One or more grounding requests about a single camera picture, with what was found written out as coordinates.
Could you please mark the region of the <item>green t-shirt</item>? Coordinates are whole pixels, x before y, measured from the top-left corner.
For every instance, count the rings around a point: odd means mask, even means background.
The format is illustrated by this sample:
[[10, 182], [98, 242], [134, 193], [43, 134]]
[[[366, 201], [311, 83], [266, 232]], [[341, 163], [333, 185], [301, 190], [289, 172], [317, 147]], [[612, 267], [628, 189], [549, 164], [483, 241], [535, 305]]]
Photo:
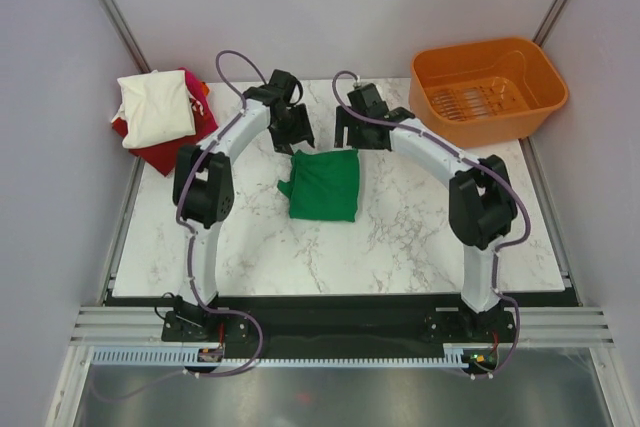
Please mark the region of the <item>green t-shirt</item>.
[[291, 219], [327, 222], [356, 220], [360, 190], [359, 152], [296, 152], [288, 181], [277, 188], [289, 201]]

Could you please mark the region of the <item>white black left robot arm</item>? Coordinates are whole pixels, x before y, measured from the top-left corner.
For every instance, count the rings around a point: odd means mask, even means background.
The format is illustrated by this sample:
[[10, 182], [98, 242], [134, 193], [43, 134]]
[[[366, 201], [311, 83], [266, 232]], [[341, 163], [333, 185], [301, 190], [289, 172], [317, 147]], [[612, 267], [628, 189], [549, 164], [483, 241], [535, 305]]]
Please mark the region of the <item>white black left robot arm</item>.
[[204, 342], [216, 335], [217, 250], [222, 223], [233, 208], [232, 166], [255, 137], [267, 131], [277, 153], [291, 155], [301, 142], [314, 145], [303, 92], [291, 73], [274, 70], [268, 82], [240, 94], [241, 110], [197, 144], [177, 154], [173, 202], [186, 229], [187, 273], [164, 320], [165, 342]]

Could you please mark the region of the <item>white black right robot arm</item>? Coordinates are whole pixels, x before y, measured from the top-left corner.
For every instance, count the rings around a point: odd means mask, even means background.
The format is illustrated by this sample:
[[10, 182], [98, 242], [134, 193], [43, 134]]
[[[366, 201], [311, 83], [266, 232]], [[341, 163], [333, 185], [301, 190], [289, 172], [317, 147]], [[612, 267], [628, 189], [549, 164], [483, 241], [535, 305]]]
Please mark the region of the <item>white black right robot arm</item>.
[[391, 110], [374, 83], [357, 81], [336, 108], [335, 145], [360, 150], [388, 150], [417, 163], [448, 190], [448, 222], [463, 245], [462, 306], [453, 324], [477, 341], [496, 329], [504, 317], [500, 292], [500, 251], [512, 245], [505, 237], [521, 213], [528, 238], [531, 221], [511, 186], [505, 162], [496, 155], [480, 158], [429, 130], [409, 110]]

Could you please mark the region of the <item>folded magenta t-shirt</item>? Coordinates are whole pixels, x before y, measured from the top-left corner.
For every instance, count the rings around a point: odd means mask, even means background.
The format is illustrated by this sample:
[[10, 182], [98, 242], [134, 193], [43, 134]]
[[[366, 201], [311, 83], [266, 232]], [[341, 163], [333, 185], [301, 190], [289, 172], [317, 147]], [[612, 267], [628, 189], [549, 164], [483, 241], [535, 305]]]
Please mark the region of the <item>folded magenta t-shirt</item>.
[[200, 141], [213, 133], [218, 128], [218, 123], [209, 106], [208, 96], [204, 96], [201, 90], [202, 81], [190, 70], [183, 68], [183, 71], [195, 124], [193, 139]]

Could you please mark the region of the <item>folded red t-shirt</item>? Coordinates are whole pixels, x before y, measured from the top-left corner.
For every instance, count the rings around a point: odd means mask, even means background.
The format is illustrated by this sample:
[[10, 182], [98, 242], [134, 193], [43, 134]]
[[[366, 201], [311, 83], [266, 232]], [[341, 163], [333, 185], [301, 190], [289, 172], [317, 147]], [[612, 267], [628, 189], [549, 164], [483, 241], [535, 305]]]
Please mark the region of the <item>folded red t-shirt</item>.
[[203, 114], [196, 113], [194, 118], [196, 127], [194, 135], [145, 148], [128, 148], [128, 151], [132, 155], [142, 158], [163, 176], [168, 176], [176, 165], [179, 149], [184, 145], [197, 143], [217, 127], [215, 118], [208, 109], [205, 109]]

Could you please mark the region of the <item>folded white t-shirt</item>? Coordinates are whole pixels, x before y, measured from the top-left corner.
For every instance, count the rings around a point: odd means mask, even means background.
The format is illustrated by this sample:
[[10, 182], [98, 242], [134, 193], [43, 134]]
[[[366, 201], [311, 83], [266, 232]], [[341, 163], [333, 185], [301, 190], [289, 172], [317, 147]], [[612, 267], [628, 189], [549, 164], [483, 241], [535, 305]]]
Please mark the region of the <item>folded white t-shirt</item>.
[[114, 120], [126, 123], [125, 149], [141, 149], [196, 133], [183, 70], [120, 77], [121, 104]]

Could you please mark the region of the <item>orange plastic basket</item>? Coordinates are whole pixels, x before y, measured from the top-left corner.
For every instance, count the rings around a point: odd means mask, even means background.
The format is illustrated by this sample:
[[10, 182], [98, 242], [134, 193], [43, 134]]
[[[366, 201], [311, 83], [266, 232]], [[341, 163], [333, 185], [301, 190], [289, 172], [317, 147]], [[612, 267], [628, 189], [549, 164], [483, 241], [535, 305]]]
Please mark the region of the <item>orange plastic basket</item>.
[[526, 138], [568, 98], [544, 51], [520, 37], [425, 50], [411, 63], [411, 111], [463, 149]]

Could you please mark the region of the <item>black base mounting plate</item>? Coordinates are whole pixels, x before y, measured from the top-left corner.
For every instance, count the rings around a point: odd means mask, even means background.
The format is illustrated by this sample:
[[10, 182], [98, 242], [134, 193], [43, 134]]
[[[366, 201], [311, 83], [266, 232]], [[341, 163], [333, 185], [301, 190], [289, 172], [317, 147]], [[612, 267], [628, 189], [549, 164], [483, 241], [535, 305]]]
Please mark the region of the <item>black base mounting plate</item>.
[[364, 296], [222, 296], [211, 311], [220, 321], [211, 339], [249, 358], [436, 356], [451, 344], [505, 345], [515, 320], [504, 306], [500, 325], [468, 339], [453, 324], [458, 294]]

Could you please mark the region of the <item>right aluminium table rail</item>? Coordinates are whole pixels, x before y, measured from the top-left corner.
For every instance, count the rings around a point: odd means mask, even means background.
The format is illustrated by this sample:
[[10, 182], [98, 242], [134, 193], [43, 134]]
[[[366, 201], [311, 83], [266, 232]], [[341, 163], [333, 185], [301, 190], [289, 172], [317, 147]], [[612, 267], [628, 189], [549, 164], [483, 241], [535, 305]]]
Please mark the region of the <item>right aluminium table rail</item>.
[[534, 191], [536, 193], [537, 201], [545, 223], [545, 228], [549, 235], [554, 256], [557, 261], [561, 277], [565, 284], [565, 288], [573, 291], [573, 295], [577, 304], [582, 307], [582, 298], [577, 288], [574, 275], [571, 271], [570, 259], [565, 248], [560, 223], [556, 215], [555, 207], [551, 198], [551, 192], [546, 182], [546, 178], [540, 160], [537, 156], [535, 146], [530, 138], [521, 139], [519, 141], [519, 144], [527, 165]]

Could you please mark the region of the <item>left aluminium corner post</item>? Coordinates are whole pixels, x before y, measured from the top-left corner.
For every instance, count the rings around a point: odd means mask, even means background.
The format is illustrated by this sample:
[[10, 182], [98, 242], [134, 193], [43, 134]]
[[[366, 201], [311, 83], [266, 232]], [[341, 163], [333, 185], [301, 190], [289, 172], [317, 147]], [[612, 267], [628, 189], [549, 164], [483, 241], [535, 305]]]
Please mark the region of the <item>left aluminium corner post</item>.
[[140, 73], [149, 73], [151, 67], [143, 54], [116, 0], [98, 0], [125, 50]]

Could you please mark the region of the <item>aluminium front frame rails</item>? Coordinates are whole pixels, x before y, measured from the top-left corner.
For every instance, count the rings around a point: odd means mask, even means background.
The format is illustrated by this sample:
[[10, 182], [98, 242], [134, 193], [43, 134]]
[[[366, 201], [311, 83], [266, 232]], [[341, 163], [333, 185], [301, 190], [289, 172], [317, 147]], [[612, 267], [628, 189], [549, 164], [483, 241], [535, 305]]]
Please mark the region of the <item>aluminium front frame rails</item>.
[[[525, 347], [610, 347], [613, 336], [595, 307], [522, 307], [519, 342]], [[149, 307], [82, 307], [71, 346], [155, 346], [162, 321]]]

